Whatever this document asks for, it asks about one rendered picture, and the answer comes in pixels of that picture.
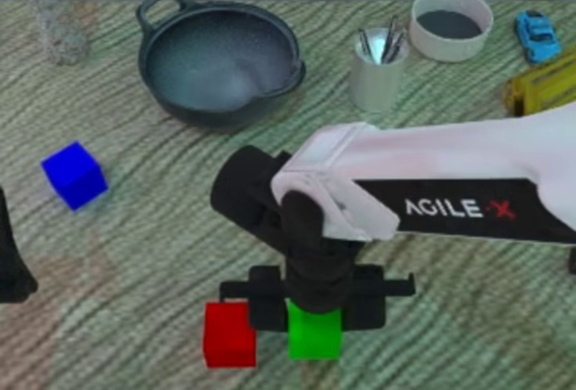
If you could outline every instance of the wooden table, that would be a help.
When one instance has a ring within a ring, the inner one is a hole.
[[[459,65],[413,53],[398,107],[382,117],[348,101],[350,43],[359,26],[407,17],[410,5],[260,4],[294,28],[309,74],[289,107],[231,136],[186,127],[153,101],[136,65],[135,4],[77,5],[93,47],[75,68],[44,61],[24,4],[0,5],[0,184],[40,282],[27,303],[0,307],[0,388],[573,388],[576,280],[567,249],[424,235],[366,248],[361,260],[385,265],[390,277],[414,272],[418,295],[391,300],[384,329],[346,334],[339,362],[291,362],[285,336],[262,334],[257,369],[204,367],[203,306],[219,282],[281,263],[209,206],[229,154],[245,144],[294,151],[329,123],[500,118],[500,85],[526,67],[515,14],[541,10],[565,44],[576,41],[576,4],[495,4],[482,53]],[[103,164],[111,190],[71,213],[40,162],[76,140]]]

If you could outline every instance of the black pan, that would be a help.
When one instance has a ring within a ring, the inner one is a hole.
[[[175,118],[212,130],[244,127],[304,79],[298,41],[276,15],[240,3],[174,0],[178,12],[153,24],[146,12],[158,1],[144,0],[136,11],[139,72]]]

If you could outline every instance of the yellow object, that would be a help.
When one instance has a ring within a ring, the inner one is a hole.
[[[504,105],[516,117],[573,101],[576,101],[576,45],[510,79],[504,95]]]

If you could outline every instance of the white cup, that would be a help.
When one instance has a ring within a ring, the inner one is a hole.
[[[376,59],[382,56],[387,34],[386,28],[366,30]],[[394,61],[379,64],[379,61],[374,61],[365,55],[362,43],[357,39],[350,75],[352,103],[368,113],[379,113],[392,108],[401,90],[402,75],[409,53],[410,46],[405,39]]]
[[[469,17],[478,24],[481,34],[470,39],[446,39],[419,24],[419,16],[438,10]],[[412,4],[409,37],[414,48],[426,57],[436,61],[459,62],[480,52],[493,24],[492,10],[484,0],[415,0]]]

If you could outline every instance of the clear plastic bottle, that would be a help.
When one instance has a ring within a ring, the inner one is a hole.
[[[88,39],[68,0],[28,0],[39,30],[40,44],[57,65],[74,65],[88,52]]]

